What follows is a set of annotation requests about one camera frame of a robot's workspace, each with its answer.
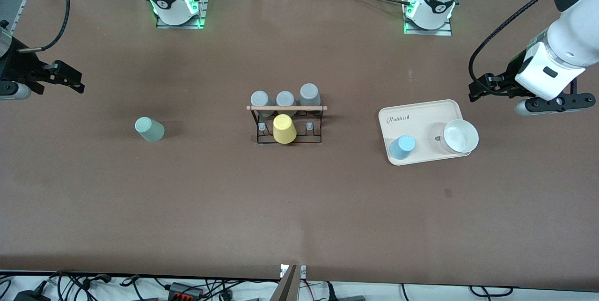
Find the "black power plug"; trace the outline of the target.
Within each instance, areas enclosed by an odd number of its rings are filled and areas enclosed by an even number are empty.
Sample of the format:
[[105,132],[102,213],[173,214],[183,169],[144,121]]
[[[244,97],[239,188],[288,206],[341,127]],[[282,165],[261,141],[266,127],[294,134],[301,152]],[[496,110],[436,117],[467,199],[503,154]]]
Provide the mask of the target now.
[[42,294],[36,294],[32,290],[24,290],[18,292],[13,301],[52,301],[50,298]]

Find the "yellow cup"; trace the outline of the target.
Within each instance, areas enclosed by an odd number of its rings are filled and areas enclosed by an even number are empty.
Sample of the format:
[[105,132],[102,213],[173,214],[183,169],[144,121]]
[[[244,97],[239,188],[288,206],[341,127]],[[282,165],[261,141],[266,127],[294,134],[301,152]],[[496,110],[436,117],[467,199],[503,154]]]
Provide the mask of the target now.
[[297,138],[297,130],[291,116],[277,115],[273,122],[273,137],[277,143],[287,145]]

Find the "aluminium frame profile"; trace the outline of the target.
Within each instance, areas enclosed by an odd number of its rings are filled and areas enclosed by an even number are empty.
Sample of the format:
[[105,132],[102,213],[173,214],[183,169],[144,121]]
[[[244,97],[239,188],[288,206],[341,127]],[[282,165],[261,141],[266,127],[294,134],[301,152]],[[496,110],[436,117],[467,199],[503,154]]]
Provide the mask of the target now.
[[19,8],[17,9],[17,11],[15,13],[15,16],[9,22],[9,25],[10,25],[9,32],[11,35],[16,30],[17,24],[19,23],[19,20],[21,19],[21,15],[23,14],[23,11],[24,11],[24,8],[25,8],[27,2],[28,2],[28,0],[21,0],[21,2],[19,4]]

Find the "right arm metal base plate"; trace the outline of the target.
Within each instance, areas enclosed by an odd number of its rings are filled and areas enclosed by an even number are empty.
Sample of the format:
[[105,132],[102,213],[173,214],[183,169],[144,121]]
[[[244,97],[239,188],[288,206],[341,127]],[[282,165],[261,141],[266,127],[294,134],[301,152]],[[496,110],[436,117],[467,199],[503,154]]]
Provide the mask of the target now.
[[157,17],[156,28],[202,29],[208,0],[150,0]]

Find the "white translucent cup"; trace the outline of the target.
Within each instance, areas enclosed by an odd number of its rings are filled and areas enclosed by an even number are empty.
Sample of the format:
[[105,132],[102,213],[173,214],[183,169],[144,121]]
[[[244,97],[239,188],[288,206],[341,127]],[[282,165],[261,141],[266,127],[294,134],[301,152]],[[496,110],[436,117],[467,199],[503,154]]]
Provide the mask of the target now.
[[463,119],[433,124],[431,136],[437,145],[450,154],[469,154],[480,141],[478,130]]

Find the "cream rectangular tray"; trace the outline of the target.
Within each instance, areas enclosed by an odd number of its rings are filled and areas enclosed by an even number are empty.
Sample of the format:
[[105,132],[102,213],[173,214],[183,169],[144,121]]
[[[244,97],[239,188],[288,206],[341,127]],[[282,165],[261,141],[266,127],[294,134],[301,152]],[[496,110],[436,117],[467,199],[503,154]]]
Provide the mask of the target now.
[[[450,154],[437,145],[431,136],[433,124],[447,123],[455,119],[463,119],[463,115],[454,100],[428,101],[381,109],[378,120],[389,162],[400,166],[469,155],[470,153]],[[416,147],[408,158],[394,159],[389,155],[389,145],[394,139],[405,134],[415,139]]]

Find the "black adapter orange connectors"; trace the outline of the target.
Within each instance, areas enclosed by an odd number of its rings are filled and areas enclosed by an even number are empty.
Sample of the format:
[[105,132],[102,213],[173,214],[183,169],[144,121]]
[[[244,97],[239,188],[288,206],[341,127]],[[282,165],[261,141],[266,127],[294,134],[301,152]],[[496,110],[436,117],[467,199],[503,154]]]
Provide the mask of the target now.
[[167,301],[200,301],[203,295],[200,287],[173,282],[168,289]]

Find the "light blue cup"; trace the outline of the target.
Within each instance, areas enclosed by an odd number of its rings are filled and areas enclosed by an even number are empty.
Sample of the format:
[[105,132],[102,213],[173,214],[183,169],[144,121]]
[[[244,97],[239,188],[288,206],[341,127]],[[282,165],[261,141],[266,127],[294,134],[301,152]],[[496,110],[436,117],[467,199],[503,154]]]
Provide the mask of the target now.
[[401,135],[389,145],[389,155],[397,160],[408,158],[416,147],[416,141],[411,135]]

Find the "grey cup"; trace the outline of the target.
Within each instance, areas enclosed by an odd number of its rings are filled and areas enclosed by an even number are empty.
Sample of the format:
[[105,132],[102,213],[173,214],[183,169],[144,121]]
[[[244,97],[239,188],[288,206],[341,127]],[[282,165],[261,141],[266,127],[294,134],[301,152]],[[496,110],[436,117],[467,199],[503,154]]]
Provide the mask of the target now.
[[[263,90],[257,90],[255,92],[253,92],[252,96],[250,97],[250,103],[253,107],[276,105],[275,100],[269,94],[267,94],[267,92],[265,92]],[[261,117],[270,117],[273,115],[273,113],[274,113],[273,110],[257,110],[256,111],[256,114]]]
[[[281,91],[276,96],[276,105],[280,107],[288,107],[297,105],[297,100],[294,97],[294,94],[290,91]],[[279,115],[288,115],[294,116],[297,111],[295,110],[277,110]]]
[[302,85],[299,91],[299,103],[302,106],[321,106],[318,87],[313,83]]

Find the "pale green cup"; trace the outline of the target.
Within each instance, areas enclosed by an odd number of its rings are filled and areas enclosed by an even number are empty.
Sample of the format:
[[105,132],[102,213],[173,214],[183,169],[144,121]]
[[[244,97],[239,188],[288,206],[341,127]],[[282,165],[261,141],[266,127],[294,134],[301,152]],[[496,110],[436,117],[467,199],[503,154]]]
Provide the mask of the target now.
[[148,142],[157,142],[165,134],[165,128],[160,122],[143,116],[136,120],[134,128]]

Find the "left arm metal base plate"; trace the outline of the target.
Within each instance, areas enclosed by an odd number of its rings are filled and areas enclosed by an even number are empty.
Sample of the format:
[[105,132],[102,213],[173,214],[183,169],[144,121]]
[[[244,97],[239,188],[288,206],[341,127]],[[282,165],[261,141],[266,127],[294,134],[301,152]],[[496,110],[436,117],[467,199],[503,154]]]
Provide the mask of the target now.
[[451,16],[456,1],[434,4],[431,7],[424,0],[402,0],[404,34],[451,36]]

